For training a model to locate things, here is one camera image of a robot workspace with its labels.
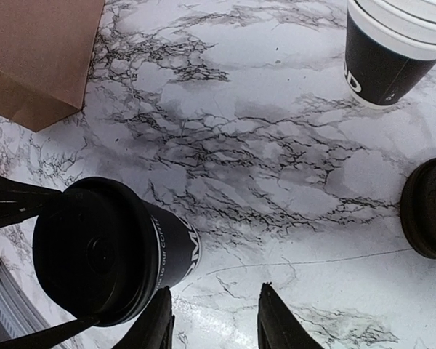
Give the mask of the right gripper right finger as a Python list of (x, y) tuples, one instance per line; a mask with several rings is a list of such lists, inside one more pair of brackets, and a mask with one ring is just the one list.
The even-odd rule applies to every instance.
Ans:
[(297, 321), (271, 283), (263, 283), (257, 315), (259, 348), (322, 349)]

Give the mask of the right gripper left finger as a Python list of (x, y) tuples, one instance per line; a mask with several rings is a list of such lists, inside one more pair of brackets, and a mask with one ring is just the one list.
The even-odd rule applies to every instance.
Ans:
[(174, 329), (171, 292), (159, 289), (116, 348), (171, 349)]

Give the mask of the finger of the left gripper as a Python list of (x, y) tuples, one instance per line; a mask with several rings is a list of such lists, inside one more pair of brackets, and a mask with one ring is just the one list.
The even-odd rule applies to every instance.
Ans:
[(0, 349), (47, 349), (99, 324), (96, 316), (87, 316), (64, 324), (27, 334), (19, 338), (0, 342)]
[(72, 185), (64, 191), (16, 182), (0, 176), (0, 228), (21, 223), (32, 217), (42, 221), (50, 219), (45, 212), (53, 201), (60, 201), (64, 195), (78, 197), (80, 188)]

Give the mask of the black plastic cup lid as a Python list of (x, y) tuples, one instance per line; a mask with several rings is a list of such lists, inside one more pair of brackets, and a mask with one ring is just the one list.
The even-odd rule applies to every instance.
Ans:
[(145, 203), (121, 182), (87, 177), (45, 203), (33, 230), (44, 292), (100, 327), (130, 321), (154, 288), (158, 245)]

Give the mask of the brown paper bag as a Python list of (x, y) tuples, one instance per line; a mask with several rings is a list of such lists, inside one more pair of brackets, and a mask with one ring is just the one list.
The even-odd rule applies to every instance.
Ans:
[(103, 1), (0, 1), (0, 116), (33, 132), (83, 108)]

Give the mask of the single black paper cup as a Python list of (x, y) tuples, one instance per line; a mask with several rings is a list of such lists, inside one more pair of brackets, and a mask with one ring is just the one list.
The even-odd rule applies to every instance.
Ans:
[(197, 230), (173, 212), (143, 202), (158, 245), (158, 272), (155, 290), (173, 287), (197, 268), (201, 240)]

